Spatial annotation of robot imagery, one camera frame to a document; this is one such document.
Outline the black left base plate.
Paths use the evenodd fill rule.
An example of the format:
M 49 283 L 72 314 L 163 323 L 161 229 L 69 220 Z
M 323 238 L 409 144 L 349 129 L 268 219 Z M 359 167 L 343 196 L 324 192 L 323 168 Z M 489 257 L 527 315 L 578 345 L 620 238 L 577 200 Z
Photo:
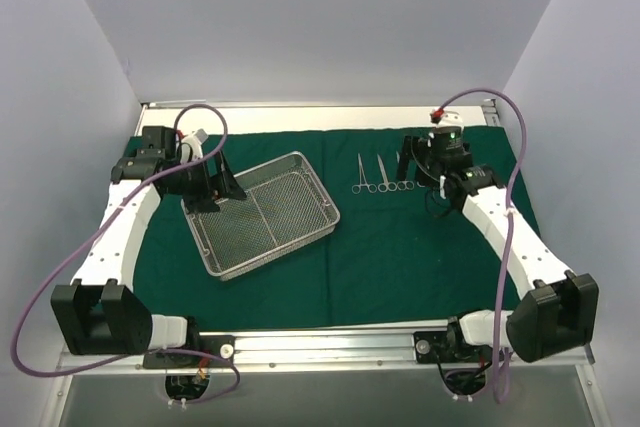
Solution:
M 184 353 L 150 353 L 143 359 L 142 367 L 150 370 L 175 370 L 196 368 L 223 368 L 233 362 L 236 337 L 228 334 L 203 334 L 196 340 L 189 340 L 179 350 L 192 350 L 215 356 L 203 358 Z

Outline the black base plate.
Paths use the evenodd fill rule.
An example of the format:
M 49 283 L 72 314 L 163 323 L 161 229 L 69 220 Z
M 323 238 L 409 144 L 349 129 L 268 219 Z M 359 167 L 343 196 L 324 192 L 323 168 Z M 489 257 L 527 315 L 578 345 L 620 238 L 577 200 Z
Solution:
M 142 367 L 150 370 L 175 370 L 196 368 L 223 368 L 233 362 L 236 337 L 228 334 L 203 334 L 196 340 L 189 340 L 179 350 L 192 350 L 215 356 L 203 358 L 184 353 L 150 353 L 143 359 Z
M 412 334 L 415 360 L 418 364 L 477 364 L 491 360 L 488 345 L 472 346 L 457 340 L 444 330 L 415 331 Z

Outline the aluminium front frame rail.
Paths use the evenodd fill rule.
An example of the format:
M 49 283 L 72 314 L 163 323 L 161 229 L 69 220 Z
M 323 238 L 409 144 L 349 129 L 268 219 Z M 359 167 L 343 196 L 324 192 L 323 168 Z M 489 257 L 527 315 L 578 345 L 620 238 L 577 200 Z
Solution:
M 447 332 L 447 322 L 422 321 L 371 324 L 345 328 L 282 331 L 205 332 L 236 337 L 233 365 L 242 373 L 320 372 L 340 370 L 406 370 L 435 367 L 418 364 L 412 334 L 415 331 Z M 130 356 L 108 365 L 88 369 L 101 357 L 74 356 L 64 349 L 58 370 L 80 368 L 84 374 L 194 375 L 221 372 L 223 368 L 150 370 L 142 367 L 144 356 Z M 479 367 L 477 364 L 442 364 L 447 369 Z

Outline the steel wire mesh tray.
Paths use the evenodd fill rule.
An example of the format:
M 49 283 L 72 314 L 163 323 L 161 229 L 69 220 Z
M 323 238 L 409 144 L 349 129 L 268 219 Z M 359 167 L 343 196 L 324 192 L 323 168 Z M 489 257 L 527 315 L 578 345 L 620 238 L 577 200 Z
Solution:
M 245 200 L 218 199 L 219 210 L 184 209 L 207 272 L 228 281 L 329 234 L 340 212 L 308 159 L 293 151 L 236 175 Z

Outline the steel surgical forceps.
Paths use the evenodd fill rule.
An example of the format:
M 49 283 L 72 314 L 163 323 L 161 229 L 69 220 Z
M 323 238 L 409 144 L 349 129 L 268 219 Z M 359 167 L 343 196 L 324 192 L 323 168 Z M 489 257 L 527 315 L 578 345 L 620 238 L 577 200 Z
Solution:
M 396 152 L 396 163 L 400 166 L 400 153 Z M 396 186 L 399 191 L 412 191 L 415 188 L 415 184 L 411 180 L 397 180 Z

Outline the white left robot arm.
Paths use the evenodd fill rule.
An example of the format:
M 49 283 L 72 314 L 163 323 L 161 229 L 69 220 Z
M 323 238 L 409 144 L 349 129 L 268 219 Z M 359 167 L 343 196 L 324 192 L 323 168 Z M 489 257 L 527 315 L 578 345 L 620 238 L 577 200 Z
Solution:
M 154 314 L 135 295 L 133 280 L 149 223 L 166 196 L 190 213 L 214 213 L 220 198 L 246 195 L 222 150 L 204 154 L 207 133 L 146 127 L 142 144 L 112 167 L 100 233 L 67 285 L 57 285 L 51 306 L 74 355 L 138 355 L 165 349 L 179 366 L 194 364 L 200 338 L 184 316 Z

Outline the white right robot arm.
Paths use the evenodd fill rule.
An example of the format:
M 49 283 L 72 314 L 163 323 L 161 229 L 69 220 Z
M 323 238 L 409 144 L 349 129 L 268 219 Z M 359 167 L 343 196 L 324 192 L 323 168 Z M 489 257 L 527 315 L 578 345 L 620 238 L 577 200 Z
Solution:
M 397 160 L 397 181 L 406 180 L 414 164 L 415 181 L 483 235 L 519 297 L 513 310 L 495 307 L 452 318 L 443 337 L 450 356 L 464 360 L 482 346 L 509 349 L 532 363 L 592 341 L 599 299 L 595 279 L 576 274 L 543 243 L 496 171 L 474 162 L 462 128 L 407 136 Z

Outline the dark green surgical cloth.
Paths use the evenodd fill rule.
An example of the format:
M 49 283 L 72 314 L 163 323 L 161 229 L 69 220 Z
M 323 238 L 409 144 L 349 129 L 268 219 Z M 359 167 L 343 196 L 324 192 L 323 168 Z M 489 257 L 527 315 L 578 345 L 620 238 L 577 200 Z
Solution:
M 369 182 L 397 168 L 401 130 L 233 135 L 235 172 L 303 153 L 341 215 L 335 231 L 248 274 L 220 281 L 205 269 L 177 197 L 155 212 L 140 249 L 135 295 L 154 314 L 188 315 L 205 331 L 284 330 L 444 319 L 490 309 L 500 263 L 458 213 L 437 217 L 423 189 L 354 195 L 360 153 Z

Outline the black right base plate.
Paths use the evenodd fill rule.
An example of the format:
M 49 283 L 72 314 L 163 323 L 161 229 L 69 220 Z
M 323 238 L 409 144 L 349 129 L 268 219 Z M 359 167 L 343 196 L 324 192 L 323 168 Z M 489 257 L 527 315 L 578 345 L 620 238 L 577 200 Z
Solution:
M 488 345 L 472 346 L 457 340 L 444 330 L 415 331 L 412 334 L 415 360 L 418 364 L 477 364 L 491 360 Z

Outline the steel surgical scissors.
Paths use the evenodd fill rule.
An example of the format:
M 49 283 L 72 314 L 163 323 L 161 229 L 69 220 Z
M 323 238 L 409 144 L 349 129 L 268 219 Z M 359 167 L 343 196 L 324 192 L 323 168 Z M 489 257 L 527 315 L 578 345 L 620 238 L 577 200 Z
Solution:
M 358 167 L 358 180 L 351 187 L 351 191 L 354 195 L 359 195 L 360 193 L 367 192 L 370 194 L 374 194 L 377 192 L 377 186 L 375 184 L 370 183 L 366 178 L 366 172 L 364 169 L 364 165 L 362 162 L 361 154 L 357 154 L 357 167 Z

